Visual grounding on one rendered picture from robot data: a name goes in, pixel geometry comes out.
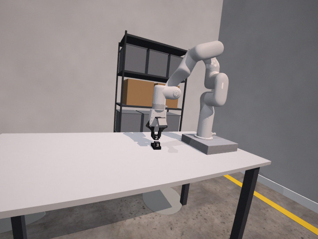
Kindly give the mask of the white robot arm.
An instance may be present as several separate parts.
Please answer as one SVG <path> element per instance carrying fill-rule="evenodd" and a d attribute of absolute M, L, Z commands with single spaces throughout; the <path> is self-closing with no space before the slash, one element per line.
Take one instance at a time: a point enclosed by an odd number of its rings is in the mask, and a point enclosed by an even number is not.
<path fill-rule="evenodd" d="M 189 49 L 177 70 L 168 79 L 165 86 L 155 85 L 153 90 L 153 109 L 166 109 L 166 99 L 176 100 L 181 96 L 179 83 L 187 79 L 196 63 L 203 61 L 206 66 L 204 86 L 214 91 L 204 92 L 200 97 L 200 113 L 197 133 L 194 137 L 212 140 L 214 107 L 221 107 L 226 102 L 229 80 L 226 74 L 219 73 L 219 63 L 215 57 L 223 53 L 224 46 L 220 41 L 212 41 L 196 45 Z"/>

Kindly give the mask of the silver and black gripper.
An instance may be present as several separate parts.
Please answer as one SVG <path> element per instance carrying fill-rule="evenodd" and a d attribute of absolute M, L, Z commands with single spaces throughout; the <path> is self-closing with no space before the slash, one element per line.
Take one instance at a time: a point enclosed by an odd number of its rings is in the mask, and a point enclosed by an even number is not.
<path fill-rule="evenodd" d="M 166 110 L 165 109 L 153 109 L 153 108 L 150 109 L 149 119 L 148 119 L 148 123 L 146 124 L 146 127 L 151 130 L 151 137 L 153 139 L 154 139 L 154 127 L 158 127 L 157 119 L 155 117 L 165 117 L 166 118 Z M 167 127 L 168 126 L 166 126 L 165 128 L 167 128 Z M 165 128 L 159 128 L 159 131 L 158 131 L 159 139 L 161 137 L 161 132 Z"/>

